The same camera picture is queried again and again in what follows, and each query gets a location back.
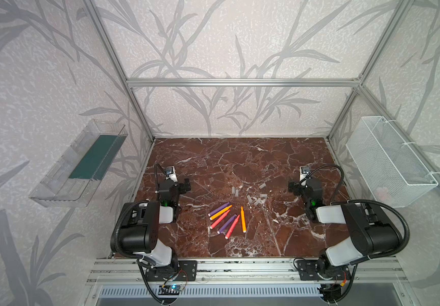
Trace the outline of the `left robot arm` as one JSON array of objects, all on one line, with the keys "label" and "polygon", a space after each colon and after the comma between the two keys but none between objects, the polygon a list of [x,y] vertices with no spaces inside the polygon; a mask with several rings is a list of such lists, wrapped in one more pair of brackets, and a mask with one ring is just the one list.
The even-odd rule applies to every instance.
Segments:
[{"label": "left robot arm", "polygon": [[177,255],[160,241],[159,226],[177,221],[181,211],[179,197],[190,190],[188,178],[184,182],[168,178],[158,183],[156,200],[124,204],[111,235],[112,252],[136,259],[145,269],[177,273]]}]

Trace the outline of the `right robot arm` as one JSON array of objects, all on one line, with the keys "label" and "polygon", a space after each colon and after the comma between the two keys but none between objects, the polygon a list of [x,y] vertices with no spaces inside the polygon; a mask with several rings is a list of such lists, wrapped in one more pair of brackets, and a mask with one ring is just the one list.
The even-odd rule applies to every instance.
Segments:
[{"label": "right robot arm", "polygon": [[321,183],[308,177],[300,182],[289,182],[288,191],[301,197],[311,222],[347,227],[347,239],[322,251],[316,265],[321,272],[396,255],[410,241],[407,221],[389,205],[374,200],[325,205]]}]

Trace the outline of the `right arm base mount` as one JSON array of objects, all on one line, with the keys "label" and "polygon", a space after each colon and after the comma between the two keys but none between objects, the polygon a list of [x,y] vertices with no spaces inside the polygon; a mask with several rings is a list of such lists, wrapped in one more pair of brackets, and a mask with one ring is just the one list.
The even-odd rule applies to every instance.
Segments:
[{"label": "right arm base mount", "polygon": [[293,265],[301,281],[334,281],[341,283],[351,278],[351,273],[347,266],[331,266],[327,265],[323,260],[295,258]]}]

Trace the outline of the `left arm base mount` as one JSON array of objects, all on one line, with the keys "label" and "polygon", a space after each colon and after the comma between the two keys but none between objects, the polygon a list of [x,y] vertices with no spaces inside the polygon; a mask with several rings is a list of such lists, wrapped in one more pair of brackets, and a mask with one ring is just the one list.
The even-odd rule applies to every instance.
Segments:
[{"label": "left arm base mount", "polygon": [[145,277],[148,281],[165,281],[174,278],[178,281],[195,281],[198,262],[195,260],[179,260],[168,266],[147,269]]}]

